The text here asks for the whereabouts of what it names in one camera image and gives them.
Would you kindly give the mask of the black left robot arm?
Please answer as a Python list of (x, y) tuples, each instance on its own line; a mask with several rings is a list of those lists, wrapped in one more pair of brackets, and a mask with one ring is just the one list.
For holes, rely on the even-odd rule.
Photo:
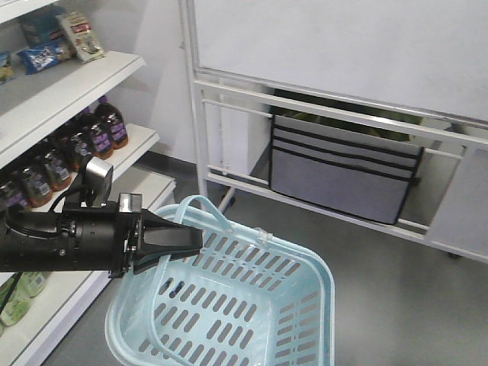
[(121, 278), (157, 265), (161, 257), (191, 257), (202, 247), (199, 229), (144, 209), (141, 194), (120, 194), (103, 207), (65, 201), (59, 213), (1, 215), (3, 272), (107, 271)]

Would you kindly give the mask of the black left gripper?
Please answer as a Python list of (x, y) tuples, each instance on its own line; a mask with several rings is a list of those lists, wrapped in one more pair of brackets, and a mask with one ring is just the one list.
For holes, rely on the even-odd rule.
[[(161, 257), (170, 260), (200, 253), (199, 229), (174, 223), (143, 209), (141, 194), (121, 193), (117, 201), (101, 207), (83, 207), (77, 197), (65, 199), (60, 226), (62, 271), (108, 271), (110, 278), (122, 277), (130, 267), (135, 275), (157, 266)], [(142, 214), (143, 243), (132, 253)]]

